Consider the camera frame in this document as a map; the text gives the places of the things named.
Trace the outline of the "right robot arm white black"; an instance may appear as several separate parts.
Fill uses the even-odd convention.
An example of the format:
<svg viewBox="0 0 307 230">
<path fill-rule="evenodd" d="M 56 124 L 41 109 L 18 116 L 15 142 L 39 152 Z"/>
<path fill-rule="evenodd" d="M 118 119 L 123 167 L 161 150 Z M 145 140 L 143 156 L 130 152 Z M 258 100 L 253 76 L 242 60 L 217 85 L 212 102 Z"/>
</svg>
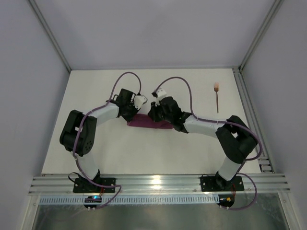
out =
<svg viewBox="0 0 307 230">
<path fill-rule="evenodd" d="M 260 144 L 259 138 L 236 115 L 225 121 L 209 121 L 184 112 L 171 96 L 152 102 L 148 116 L 154 122 L 166 121 L 174 130 L 187 134 L 202 134 L 218 139 L 225 159 L 212 177 L 212 187 L 226 191 L 233 186 L 234 179 L 247 161 L 248 155 Z"/>
</svg>

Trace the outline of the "purple cloth napkin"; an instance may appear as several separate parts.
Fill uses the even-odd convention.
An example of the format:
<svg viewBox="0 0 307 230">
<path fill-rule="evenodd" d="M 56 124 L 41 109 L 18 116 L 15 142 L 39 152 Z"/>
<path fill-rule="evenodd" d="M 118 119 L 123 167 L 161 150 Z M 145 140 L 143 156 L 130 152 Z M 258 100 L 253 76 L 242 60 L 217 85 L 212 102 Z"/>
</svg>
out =
<svg viewBox="0 0 307 230">
<path fill-rule="evenodd" d="M 136 114 L 133 119 L 127 122 L 127 125 L 130 127 L 142 127 L 142 128 L 150 128 L 150 129 L 172 129 L 173 126 L 165 121 L 153 121 L 146 114 Z"/>
</svg>

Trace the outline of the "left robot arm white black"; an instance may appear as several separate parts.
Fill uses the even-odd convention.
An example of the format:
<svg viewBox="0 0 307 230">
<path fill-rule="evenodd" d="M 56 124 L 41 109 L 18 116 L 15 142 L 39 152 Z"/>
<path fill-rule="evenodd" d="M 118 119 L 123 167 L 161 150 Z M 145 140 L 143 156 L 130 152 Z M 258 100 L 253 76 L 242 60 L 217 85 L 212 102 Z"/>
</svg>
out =
<svg viewBox="0 0 307 230">
<path fill-rule="evenodd" d="M 59 142 L 65 150 L 72 153 L 81 177 L 93 181 L 99 174 L 91 153 L 96 128 L 119 117 L 130 122 L 145 103 L 147 98 L 144 95 L 121 89 L 120 93 L 107 100 L 105 105 L 87 113 L 77 110 L 69 113 Z"/>
</svg>

